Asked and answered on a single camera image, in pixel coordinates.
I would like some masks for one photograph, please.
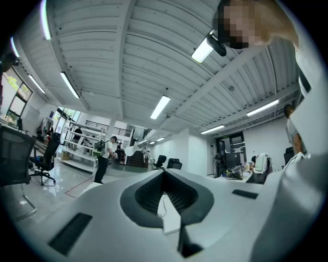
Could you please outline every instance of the ceiling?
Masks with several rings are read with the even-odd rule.
[[[224,124],[214,133],[221,136],[281,117],[283,106],[296,104],[300,94],[290,42],[227,48],[226,57],[213,51],[202,64],[191,58],[211,31],[217,2],[47,1],[52,38],[45,40],[35,9],[14,36],[22,63],[18,70],[34,76],[46,93],[36,91],[49,103],[115,116],[163,134]],[[67,88],[61,71],[80,99]],[[162,95],[171,100],[153,120]],[[276,107],[246,116],[277,98]]]

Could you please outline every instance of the table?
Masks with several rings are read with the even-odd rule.
[[[220,176],[219,178],[215,178],[215,179],[216,180],[222,180],[222,181],[232,181],[232,182],[238,182],[238,183],[246,183],[251,178],[251,176],[252,176],[252,174],[250,174],[248,172],[244,172],[242,180],[229,179],[229,178],[225,178],[223,176]]]

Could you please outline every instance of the black pants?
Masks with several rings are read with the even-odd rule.
[[[98,157],[98,170],[96,172],[96,175],[94,177],[94,182],[98,183],[101,182],[101,180],[104,177],[104,174],[106,173],[107,169],[107,160],[103,157]]]

